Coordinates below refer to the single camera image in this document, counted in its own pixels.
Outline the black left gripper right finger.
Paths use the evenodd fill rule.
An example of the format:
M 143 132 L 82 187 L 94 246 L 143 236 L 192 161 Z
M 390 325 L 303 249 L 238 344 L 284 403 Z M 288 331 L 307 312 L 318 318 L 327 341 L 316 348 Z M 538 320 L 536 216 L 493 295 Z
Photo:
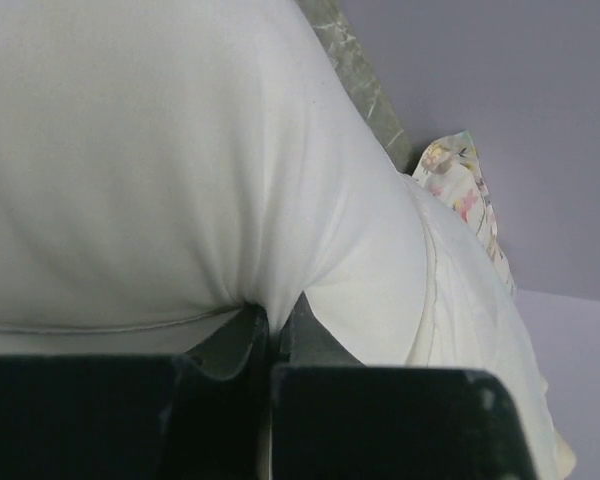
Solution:
M 532 479 L 513 399 L 481 370 L 366 367 L 300 297 L 271 373 L 275 479 Z

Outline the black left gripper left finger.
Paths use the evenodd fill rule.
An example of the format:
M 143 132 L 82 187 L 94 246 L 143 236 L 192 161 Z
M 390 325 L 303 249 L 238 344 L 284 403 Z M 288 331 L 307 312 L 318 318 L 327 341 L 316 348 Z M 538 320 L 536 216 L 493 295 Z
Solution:
M 180 355 L 0 356 L 0 479 L 253 479 L 269 325 Z

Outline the grey and cream ruffled pillowcase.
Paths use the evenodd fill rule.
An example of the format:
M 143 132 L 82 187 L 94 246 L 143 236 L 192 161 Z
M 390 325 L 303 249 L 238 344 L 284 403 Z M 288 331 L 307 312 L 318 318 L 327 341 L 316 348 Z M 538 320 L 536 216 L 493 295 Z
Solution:
M 541 479 L 565 479 L 577 460 L 554 426 L 529 333 L 513 297 L 468 225 L 406 176 L 425 237 L 425 306 L 412 365 L 486 370 L 510 393 Z

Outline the white pillow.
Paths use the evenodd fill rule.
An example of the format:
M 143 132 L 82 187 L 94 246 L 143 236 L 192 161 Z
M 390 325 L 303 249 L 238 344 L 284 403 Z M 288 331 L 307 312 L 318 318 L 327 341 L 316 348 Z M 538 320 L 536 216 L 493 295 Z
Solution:
M 0 354 L 173 353 L 300 297 L 403 365 L 403 176 L 292 1 L 0 1 Z

